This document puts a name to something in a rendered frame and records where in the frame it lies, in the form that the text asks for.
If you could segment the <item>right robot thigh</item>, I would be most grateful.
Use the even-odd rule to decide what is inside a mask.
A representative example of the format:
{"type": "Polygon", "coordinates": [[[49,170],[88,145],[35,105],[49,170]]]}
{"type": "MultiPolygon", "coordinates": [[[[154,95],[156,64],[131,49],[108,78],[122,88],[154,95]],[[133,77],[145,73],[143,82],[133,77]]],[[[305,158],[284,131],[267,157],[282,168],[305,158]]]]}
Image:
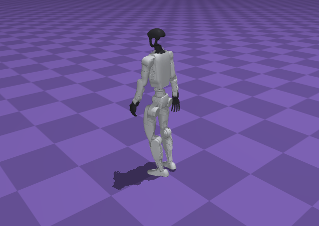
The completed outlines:
{"type": "Polygon", "coordinates": [[[171,104],[172,104],[172,98],[169,97],[167,106],[163,109],[160,109],[160,112],[158,114],[160,134],[163,138],[167,138],[170,136],[170,130],[167,127],[167,124],[168,124],[168,116],[169,116],[168,107],[170,107],[171,104]]]}

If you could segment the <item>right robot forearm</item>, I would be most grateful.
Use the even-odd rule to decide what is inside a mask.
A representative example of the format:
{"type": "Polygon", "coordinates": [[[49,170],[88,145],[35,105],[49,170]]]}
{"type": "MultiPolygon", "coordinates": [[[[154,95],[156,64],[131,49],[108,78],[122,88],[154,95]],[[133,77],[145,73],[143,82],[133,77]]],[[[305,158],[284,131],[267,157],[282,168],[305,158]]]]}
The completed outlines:
{"type": "Polygon", "coordinates": [[[178,92],[178,84],[177,84],[177,76],[175,75],[174,78],[170,79],[171,87],[172,87],[172,96],[177,97],[178,92]]]}

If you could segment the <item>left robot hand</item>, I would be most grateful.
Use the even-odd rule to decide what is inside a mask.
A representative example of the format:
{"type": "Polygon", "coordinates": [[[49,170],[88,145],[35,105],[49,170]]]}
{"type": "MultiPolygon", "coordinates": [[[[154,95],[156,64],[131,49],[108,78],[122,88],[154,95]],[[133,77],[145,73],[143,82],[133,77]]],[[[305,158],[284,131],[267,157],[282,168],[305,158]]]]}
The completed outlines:
{"type": "Polygon", "coordinates": [[[136,102],[136,104],[134,104],[133,102],[130,104],[130,111],[132,113],[132,115],[137,116],[135,114],[136,112],[136,107],[139,105],[140,102],[136,102]]]}

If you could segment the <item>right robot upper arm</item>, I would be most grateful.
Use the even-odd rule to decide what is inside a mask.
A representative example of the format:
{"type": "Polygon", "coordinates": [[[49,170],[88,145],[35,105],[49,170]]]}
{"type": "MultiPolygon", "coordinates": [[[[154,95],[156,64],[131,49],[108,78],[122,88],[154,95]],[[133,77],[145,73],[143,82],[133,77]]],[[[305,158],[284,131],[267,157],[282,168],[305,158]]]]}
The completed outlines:
{"type": "Polygon", "coordinates": [[[174,62],[173,62],[173,52],[168,51],[170,54],[170,79],[175,77],[175,69],[174,69],[174,62]]]}

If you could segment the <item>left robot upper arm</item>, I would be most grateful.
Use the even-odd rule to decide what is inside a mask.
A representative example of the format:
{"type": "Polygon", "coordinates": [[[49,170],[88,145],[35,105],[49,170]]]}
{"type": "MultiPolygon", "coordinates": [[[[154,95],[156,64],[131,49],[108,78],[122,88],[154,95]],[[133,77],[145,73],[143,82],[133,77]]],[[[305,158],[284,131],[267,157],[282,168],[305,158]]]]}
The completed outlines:
{"type": "Polygon", "coordinates": [[[141,79],[143,82],[143,87],[147,85],[148,83],[148,78],[149,78],[149,74],[150,74],[150,68],[153,66],[154,64],[154,59],[155,57],[152,55],[149,56],[145,56],[142,59],[142,71],[141,71],[141,79]]]}

